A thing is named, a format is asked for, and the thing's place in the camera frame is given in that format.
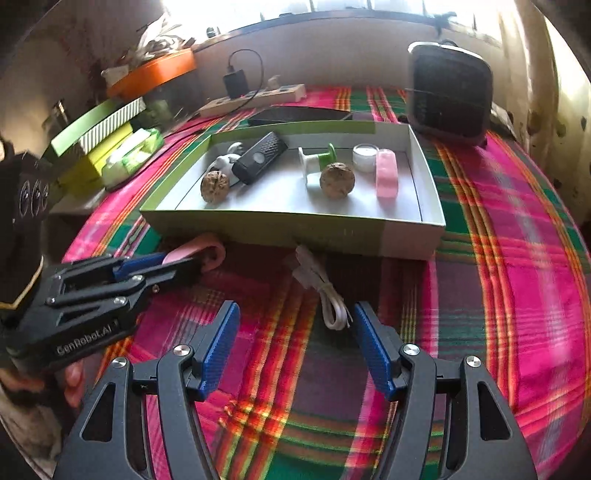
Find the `small white container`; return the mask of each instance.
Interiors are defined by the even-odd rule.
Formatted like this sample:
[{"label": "small white container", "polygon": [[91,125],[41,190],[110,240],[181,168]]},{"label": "small white container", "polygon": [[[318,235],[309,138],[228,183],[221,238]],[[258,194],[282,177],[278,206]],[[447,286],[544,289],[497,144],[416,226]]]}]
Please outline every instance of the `small white container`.
[{"label": "small white container", "polygon": [[355,168],[364,173],[375,171],[375,159],[378,147],[371,144],[361,144],[353,148],[353,163]]}]

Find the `orange shelf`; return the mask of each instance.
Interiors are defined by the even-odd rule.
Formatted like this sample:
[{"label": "orange shelf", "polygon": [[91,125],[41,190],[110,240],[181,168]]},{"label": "orange shelf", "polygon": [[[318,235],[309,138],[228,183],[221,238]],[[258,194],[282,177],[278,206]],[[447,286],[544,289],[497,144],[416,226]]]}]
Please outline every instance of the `orange shelf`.
[{"label": "orange shelf", "polygon": [[152,60],[131,71],[107,90],[110,98],[119,97],[125,102],[139,98],[150,90],[197,67],[190,48]]}]

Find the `white cardboard box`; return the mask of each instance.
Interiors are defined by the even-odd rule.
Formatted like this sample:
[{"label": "white cardboard box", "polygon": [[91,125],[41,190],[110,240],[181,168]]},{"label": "white cardboard box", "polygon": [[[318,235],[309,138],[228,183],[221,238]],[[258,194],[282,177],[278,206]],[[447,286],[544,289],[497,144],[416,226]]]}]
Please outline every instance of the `white cardboard box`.
[{"label": "white cardboard box", "polygon": [[[275,131],[289,150],[252,185],[238,184],[221,203],[201,197],[201,178],[235,141],[254,144]],[[352,164],[361,143],[397,154],[400,190],[395,200],[376,198],[375,174],[354,169],[355,188],[344,200],[328,199],[319,176],[304,182],[297,148],[325,151],[331,142],[339,161]],[[213,231],[244,243],[311,248],[382,257],[429,259],[445,229],[439,196],[421,147],[408,125],[323,121],[266,125],[207,137],[163,181],[141,208],[163,235]]]}]

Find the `plaid bedsheet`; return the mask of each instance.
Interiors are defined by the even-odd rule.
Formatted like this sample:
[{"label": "plaid bedsheet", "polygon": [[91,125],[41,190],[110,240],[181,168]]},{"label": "plaid bedsheet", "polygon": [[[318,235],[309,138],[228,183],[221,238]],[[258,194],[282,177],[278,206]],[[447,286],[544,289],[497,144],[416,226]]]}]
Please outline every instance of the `plaid bedsheet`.
[{"label": "plaid bedsheet", "polygon": [[[404,92],[313,89],[301,105],[367,111],[395,122]],[[142,201],[202,135],[244,127],[253,110],[197,120],[167,138],[159,159],[92,215],[65,260],[147,254],[160,237]],[[569,452],[591,412],[589,255],[564,205],[518,144],[488,135],[486,149],[421,139],[447,221],[429,262],[325,256],[337,291],[369,300],[404,340],[446,359],[485,359],[507,397],[541,479]],[[318,297],[282,266],[283,249],[229,245],[217,271],[157,296],[134,338],[111,346],[140,362],[210,322],[224,299],[242,323],[219,389],[197,412],[223,478],[368,479],[393,408],[376,392],[346,332],[328,331]],[[170,478],[157,402],[148,400],[159,480]],[[437,476],[443,403],[423,478]]]}]

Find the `blue gripper pad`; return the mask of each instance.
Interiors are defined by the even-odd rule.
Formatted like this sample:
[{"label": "blue gripper pad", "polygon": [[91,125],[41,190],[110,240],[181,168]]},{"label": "blue gripper pad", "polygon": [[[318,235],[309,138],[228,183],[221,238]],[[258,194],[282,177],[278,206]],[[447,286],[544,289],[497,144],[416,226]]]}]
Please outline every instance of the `blue gripper pad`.
[{"label": "blue gripper pad", "polygon": [[166,253],[157,252],[155,254],[129,258],[125,260],[119,268],[113,270],[115,281],[126,280],[138,270],[161,265],[164,261],[164,257],[166,257]]},{"label": "blue gripper pad", "polygon": [[[365,308],[369,308],[371,311],[369,304],[365,305]],[[365,358],[365,363],[367,363],[375,388],[383,393],[388,401],[392,401],[396,392],[396,388],[392,382],[392,360],[376,332],[376,327],[379,328],[381,324],[374,327],[372,320],[379,323],[375,315],[370,319],[366,310],[359,303],[356,303],[353,318],[353,335]]]},{"label": "blue gripper pad", "polygon": [[217,332],[209,344],[209,349],[202,363],[201,383],[199,384],[199,397],[202,400],[200,401],[205,401],[209,394],[217,389],[238,333],[240,308],[236,303],[230,303],[231,305],[226,312],[223,311],[225,305],[222,305],[218,313],[218,316],[222,316],[221,319],[216,317],[212,324],[207,325],[207,327],[213,327],[215,323],[219,323]]}]

